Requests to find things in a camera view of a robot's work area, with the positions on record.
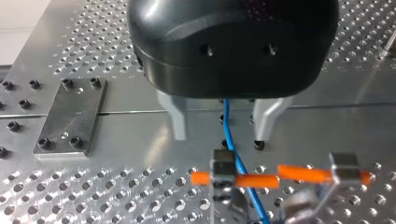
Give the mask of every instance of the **mounting hole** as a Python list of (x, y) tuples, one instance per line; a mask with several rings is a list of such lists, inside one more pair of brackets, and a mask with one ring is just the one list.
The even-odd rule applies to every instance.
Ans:
[(213, 56), (213, 51), (214, 51), (213, 48), (211, 46), (209, 46), (209, 45), (202, 45), (200, 47), (201, 54), (205, 55), (205, 56), (208, 56), (208, 57)]
[(210, 207), (210, 201), (208, 199), (202, 199), (199, 202), (199, 208), (201, 208), (202, 210), (207, 210)]
[(176, 186), (183, 187), (186, 184), (186, 179), (181, 177), (176, 180)]
[(149, 209), (151, 209), (151, 211), (153, 212), (157, 212), (158, 210), (160, 210), (161, 208), (161, 204), (159, 201), (154, 201), (149, 205)]
[(136, 209), (136, 203), (135, 202), (129, 202), (125, 205), (125, 210), (128, 212), (133, 212)]

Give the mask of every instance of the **metal clamp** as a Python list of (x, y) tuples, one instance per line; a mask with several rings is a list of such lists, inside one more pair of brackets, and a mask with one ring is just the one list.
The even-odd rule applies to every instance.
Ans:
[(331, 153), (332, 183), (305, 189), (282, 203), (282, 219), (286, 224), (310, 223), (325, 210), (326, 204), (343, 187), (361, 184), (358, 160), (355, 154)]
[(211, 223), (248, 223), (248, 201), (235, 187), (235, 155), (228, 150), (214, 150), (210, 162)]

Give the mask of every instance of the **hole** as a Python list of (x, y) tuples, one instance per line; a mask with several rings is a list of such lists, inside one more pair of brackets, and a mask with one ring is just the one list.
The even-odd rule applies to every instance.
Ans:
[(359, 198), (356, 195), (350, 196), (349, 202), (353, 205), (360, 205), (361, 204), (361, 198)]
[(183, 200), (175, 202), (175, 208), (177, 211), (182, 211), (186, 207), (186, 203)]
[(37, 224), (45, 224), (46, 221), (43, 218), (39, 218)]
[(30, 215), (34, 215), (38, 212), (38, 207), (36, 205), (30, 206), (27, 209), (27, 213), (29, 213)]
[(91, 187), (91, 183), (88, 181), (82, 184), (82, 189), (84, 190), (87, 190), (90, 187)]
[(63, 182), (62, 184), (59, 185), (59, 190), (65, 191), (69, 188), (69, 183)]
[(24, 195), (21, 199), (22, 199), (22, 201), (23, 201), (24, 203), (26, 203), (27, 201), (30, 200), (30, 197), (27, 196), (27, 195)]
[(170, 219), (168, 214), (163, 215), (163, 222), (168, 222)]
[(60, 204), (56, 204), (52, 207), (52, 213), (58, 214), (62, 210), (62, 206)]
[(385, 184), (384, 189), (385, 189), (386, 191), (392, 191), (392, 185), (390, 185), (390, 184)]
[(193, 198), (197, 195), (197, 190), (196, 189), (190, 189), (189, 191), (187, 191), (187, 195), (189, 195), (189, 197)]
[(29, 175), (29, 179), (32, 181), (37, 180), (41, 176), (41, 172), (33, 172), (32, 174)]
[(198, 214), (191, 212), (188, 216), (187, 216), (187, 220), (190, 222), (196, 221), (198, 219)]
[(0, 203), (4, 203), (7, 200), (6, 197), (4, 196), (0, 196)]
[(139, 185), (139, 181), (137, 179), (133, 179), (131, 181), (129, 181), (129, 188), (133, 188), (134, 186), (138, 186)]
[(183, 187), (186, 184), (186, 179), (181, 177), (176, 180), (176, 186)]
[(56, 172), (55, 174), (52, 175), (52, 179), (57, 180), (62, 176), (61, 172)]
[(87, 210), (87, 204), (85, 204), (85, 203), (81, 203), (81, 204), (79, 204), (77, 207), (76, 207), (76, 212), (78, 212), (78, 213), (83, 213), (83, 212), (85, 212), (85, 210)]
[(111, 222), (112, 223), (119, 223), (121, 221), (121, 217), (120, 216), (114, 216), (113, 218), (111, 218)]
[(274, 206), (279, 207), (282, 202), (283, 202), (283, 198), (275, 198)]
[(99, 192), (94, 193), (94, 194), (92, 195), (92, 198), (93, 198), (94, 200), (99, 200), (99, 198), (100, 198), (100, 193), (99, 193)]
[(267, 195), (270, 192), (268, 188), (263, 188), (260, 190), (260, 194)]
[(143, 190), (142, 192), (140, 192), (139, 196), (140, 198), (145, 199), (149, 196), (149, 192), (147, 190)]
[(129, 202), (125, 204), (125, 210), (128, 212), (133, 212), (136, 209), (136, 203), (135, 202)]
[(15, 192), (20, 192), (21, 190), (23, 190), (23, 184), (17, 184), (16, 186), (14, 186)]
[(109, 180), (109, 181), (107, 181), (107, 183), (106, 183), (106, 188), (107, 188), (107, 189), (111, 189), (111, 188), (113, 188), (115, 185), (116, 185), (116, 182), (115, 182), (114, 180)]
[(211, 56), (213, 56), (213, 51), (214, 50), (209, 45), (202, 45), (200, 47), (200, 51), (201, 51), (201, 54), (211, 57)]
[(349, 209), (344, 209), (344, 216), (345, 217), (350, 217), (352, 215), (352, 212)]
[(169, 189), (163, 193), (163, 196), (165, 196), (165, 198), (169, 198), (170, 196), (172, 196), (172, 194), (173, 194), (173, 191), (171, 189)]
[(14, 213), (15, 211), (15, 207), (14, 206), (8, 206), (5, 210), (4, 210), (4, 214), (6, 216), (11, 215), (12, 213)]
[(197, 172), (197, 171), (198, 171), (197, 168), (192, 167), (192, 168), (189, 169), (189, 175), (192, 175), (192, 173)]
[(283, 192), (285, 194), (292, 194), (292, 193), (294, 193), (294, 191), (295, 191), (294, 187), (286, 187), (283, 189)]
[(158, 210), (160, 210), (161, 204), (158, 201), (154, 201), (149, 205), (149, 209), (151, 209), (151, 211), (153, 212), (157, 212)]
[(396, 180), (396, 172), (390, 172), (389, 173), (389, 178), (390, 178), (390, 180), (395, 181)]
[(372, 217), (376, 217), (376, 215), (378, 214), (378, 212), (374, 209), (374, 208), (369, 208), (369, 214)]
[(104, 204), (102, 204), (102, 205), (100, 206), (100, 210), (101, 210), (103, 213), (106, 213), (106, 212), (110, 211), (110, 208), (111, 208), (110, 203), (104, 203)]
[(374, 196), (374, 201), (379, 205), (384, 205), (387, 202), (387, 199), (384, 196), (377, 194)]
[(139, 216), (136, 218), (136, 222), (137, 222), (137, 223), (142, 223), (145, 219), (146, 219), (146, 218), (145, 218), (144, 215), (139, 215)]
[(207, 210), (210, 207), (210, 201), (208, 199), (202, 199), (199, 202), (199, 208), (201, 208), (202, 210)]
[(264, 56), (274, 56), (274, 55), (276, 55), (276, 46), (273, 44), (264, 46), (262, 48), (262, 53), (264, 54)]
[(152, 171), (150, 169), (147, 169), (145, 171), (143, 171), (143, 176), (149, 176), (151, 175)]
[(52, 196), (50, 196), (49, 194), (46, 195), (46, 197), (44, 198), (47, 202), (52, 201)]
[(154, 187), (154, 188), (158, 188), (162, 184), (163, 184), (163, 181), (160, 178), (157, 178), (152, 181), (152, 187)]
[(256, 173), (257, 174), (263, 174), (265, 172), (265, 170), (267, 169), (267, 167), (265, 167), (264, 165), (258, 166), (256, 168)]
[(129, 171), (123, 170), (123, 171), (121, 171), (120, 176), (123, 177), (123, 178), (125, 178), (125, 177), (128, 176), (128, 174), (129, 174)]
[(174, 172), (175, 172), (175, 170), (174, 170), (173, 168), (169, 168), (169, 169), (167, 169), (167, 170), (165, 171), (165, 173), (166, 173), (167, 175), (172, 175)]
[(121, 200), (124, 196), (125, 196), (125, 192), (123, 192), (123, 191), (116, 193), (116, 198), (118, 200)]

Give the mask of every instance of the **blue cable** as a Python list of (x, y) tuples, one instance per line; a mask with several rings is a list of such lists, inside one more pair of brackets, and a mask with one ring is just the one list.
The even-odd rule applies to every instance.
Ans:
[[(230, 126), (228, 123), (229, 112), (230, 112), (230, 105), (229, 105), (228, 99), (224, 99), (223, 126), (224, 126), (225, 140), (227, 141), (228, 149), (235, 153), (236, 169), (238, 170), (239, 174), (246, 175), (248, 173), (247, 168), (245, 167), (244, 163), (242, 163), (241, 158), (239, 158), (239, 155), (236, 152), (235, 147), (233, 145), (233, 137), (231, 135)], [(250, 200), (252, 201), (254, 207), (256, 208), (257, 215), (259, 216), (259, 219), (262, 222), (262, 224), (270, 224), (270, 221), (265, 213), (264, 208), (262, 207), (262, 202), (260, 202), (260, 199), (259, 199), (259, 196), (257, 195), (256, 190), (253, 188), (247, 188), (247, 193), (248, 193)]]

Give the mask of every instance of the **metal surface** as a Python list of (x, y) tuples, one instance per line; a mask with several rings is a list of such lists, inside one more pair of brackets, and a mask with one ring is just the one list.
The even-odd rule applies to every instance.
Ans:
[[(377, 57), (379, 44), (396, 27), (394, 5), (389, 0), (341, 2), (339, 31), (322, 73), (293, 105), (394, 104), (396, 63)], [(134, 56), (126, 6), (124, 0), (51, 1), (7, 76), (16, 90), (0, 89), (0, 101), (7, 105), (0, 116), (47, 114), (62, 77), (106, 77), (109, 91), (102, 112), (163, 111)], [(28, 87), (32, 79), (42, 83), (40, 91)], [(21, 99), (37, 107), (22, 111)], [(237, 102), (235, 107), (253, 107), (245, 100)], [(189, 100), (187, 108), (213, 110), (222, 105)]]
[[(251, 173), (274, 174), (279, 163), (327, 168), (329, 151), (355, 152), (361, 169), (371, 171), (375, 182), (369, 187), (342, 191), (330, 206), (331, 218), (323, 221), (355, 224), (365, 220), (382, 224), (388, 218), (396, 220), (394, 111), (394, 106), (288, 110), (279, 118), (264, 151), (253, 148), (249, 109), (232, 111), (231, 128), (239, 155)], [(209, 171), (210, 152), (219, 147), (224, 135), (219, 113), (187, 115), (191, 123), (188, 131), (194, 137), (185, 142), (174, 140), (166, 113), (99, 117), (88, 159), (51, 161), (37, 161), (32, 154), (45, 118), (15, 119), (22, 126), (19, 133), (7, 129), (11, 120), (0, 119), (0, 143), (11, 153), (0, 162), (0, 196), (6, 198), (0, 204), (0, 220), (9, 223), (17, 219), (24, 223), (44, 217), (52, 223), (70, 217), (80, 223), (92, 216), (98, 219), (96, 223), (111, 222), (113, 217), (120, 217), (125, 223), (136, 223), (140, 217), (145, 218), (144, 223), (162, 223), (163, 218), (170, 217), (171, 223), (208, 223), (208, 188), (193, 187), (189, 171)], [(33, 181), (29, 176), (36, 172), (38, 178)], [(46, 186), (42, 191), (36, 189), (40, 183)], [(284, 199), (306, 187), (305, 183), (281, 181), (280, 189), (258, 192), (269, 217), (274, 218)], [(171, 197), (165, 196), (170, 194), (168, 190), (172, 190)], [(120, 191), (125, 193), (122, 200), (116, 196)], [(92, 198), (96, 192), (98, 200)], [(70, 201), (73, 193), (76, 199)], [(30, 198), (27, 202), (21, 200), (25, 195)], [(49, 202), (47, 195), (53, 198)], [(159, 208), (154, 206), (155, 201), (161, 204)], [(80, 204), (87, 207), (81, 213), (77, 211)], [(57, 205), (61, 211), (55, 214)], [(14, 212), (5, 215), (10, 206)], [(29, 215), (31, 206), (37, 206), (36, 214)]]
[(106, 88), (104, 78), (63, 80), (37, 139), (35, 156), (87, 155)]

